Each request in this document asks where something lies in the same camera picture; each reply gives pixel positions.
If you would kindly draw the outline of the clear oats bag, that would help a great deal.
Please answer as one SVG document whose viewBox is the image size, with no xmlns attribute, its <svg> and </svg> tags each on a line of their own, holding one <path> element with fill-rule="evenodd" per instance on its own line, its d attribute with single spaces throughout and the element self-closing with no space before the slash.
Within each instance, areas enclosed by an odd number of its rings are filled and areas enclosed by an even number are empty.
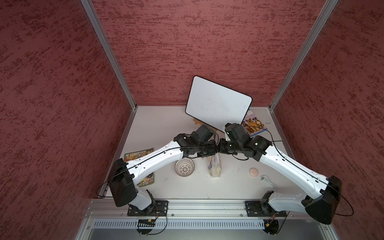
<svg viewBox="0 0 384 240">
<path fill-rule="evenodd" d="M 222 161 L 219 153 L 207 158 L 208 171 L 212 178 L 220 178 L 222 172 Z"/>
</svg>

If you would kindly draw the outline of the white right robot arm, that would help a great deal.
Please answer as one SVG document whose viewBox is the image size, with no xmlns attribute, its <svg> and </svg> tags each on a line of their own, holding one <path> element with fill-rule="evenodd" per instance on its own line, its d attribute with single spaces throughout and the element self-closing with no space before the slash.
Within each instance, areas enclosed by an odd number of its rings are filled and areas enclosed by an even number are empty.
<svg viewBox="0 0 384 240">
<path fill-rule="evenodd" d="M 318 174 L 283 154 L 262 136 L 250 137 L 240 124 L 226 124 L 226 139 L 220 140 L 220 153 L 244 154 L 265 164 L 296 184 L 301 190 L 294 194 L 268 192 L 266 203 L 276 212 L 306 213 L 319 223 L 332 223 L 342 197 L 342 181 L 336 176 Z"/>
</svg>

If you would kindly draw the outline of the patterned white breakfast bowl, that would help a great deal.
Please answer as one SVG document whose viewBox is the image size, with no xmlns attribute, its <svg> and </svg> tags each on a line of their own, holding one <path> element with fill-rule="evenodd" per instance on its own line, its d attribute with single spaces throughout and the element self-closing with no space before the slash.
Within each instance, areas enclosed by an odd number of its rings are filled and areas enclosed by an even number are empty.
<svg viewBox="0 0 384 240">
<path fill-rule="evenodd" d="M 194 170 L 195 163 L 192 159 L 189 158 L 178 160 L 175 164 L 176 174 L 180 177 L 188 177 L 194 172 Z"/>
</svg>

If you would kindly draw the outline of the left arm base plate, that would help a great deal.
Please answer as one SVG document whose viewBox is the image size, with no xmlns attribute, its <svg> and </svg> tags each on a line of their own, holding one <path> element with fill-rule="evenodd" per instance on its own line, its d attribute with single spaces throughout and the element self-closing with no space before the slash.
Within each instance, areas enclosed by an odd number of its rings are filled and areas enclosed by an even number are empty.
<svg viewBox="0 0 384 240">
<path fill-rule="evenodd" d="M 169 201 L 155 200 L 155 203 L 150 205 L 145 210 L 139 210 L 137 207 L 129 205 L 127 212 L 128 217 L 166 217 L 168 214 Z"/>
</svg>

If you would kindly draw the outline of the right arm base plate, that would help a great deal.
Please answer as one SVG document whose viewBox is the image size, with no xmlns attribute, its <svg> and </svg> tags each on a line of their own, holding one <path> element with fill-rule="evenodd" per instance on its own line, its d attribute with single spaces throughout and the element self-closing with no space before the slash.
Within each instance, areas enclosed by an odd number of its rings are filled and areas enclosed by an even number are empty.
<svg viewBox="0 0 384 240">
<path fill-rule="evenodd" d="M 275 211 L 267 202 L 261 201 L 245 201 L 245 209 L 248 217 L 264 217 L 271 218 L 275 217 L 286 217 L 287 212 Z"/>
</svg>

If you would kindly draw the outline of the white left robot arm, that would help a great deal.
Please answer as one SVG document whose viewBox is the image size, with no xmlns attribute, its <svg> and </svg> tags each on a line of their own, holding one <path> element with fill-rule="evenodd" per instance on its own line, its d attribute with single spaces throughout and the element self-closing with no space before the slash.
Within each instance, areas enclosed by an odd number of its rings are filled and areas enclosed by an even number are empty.
<svg viewBox="0 0 384 240">
<path fill-rule="evenodd" d="M 207 125 L 191 134 L 179 134 L 164 147 L 135 160 L 116 160 L 107 178 L 116 207 L 130 205 L 141 212 L 151 212 L 156 202 L 149 191 L 137 184 L 162 167 L 189 157 L 207 157 L 216 153 L 216 133 Z"/>
</svg>

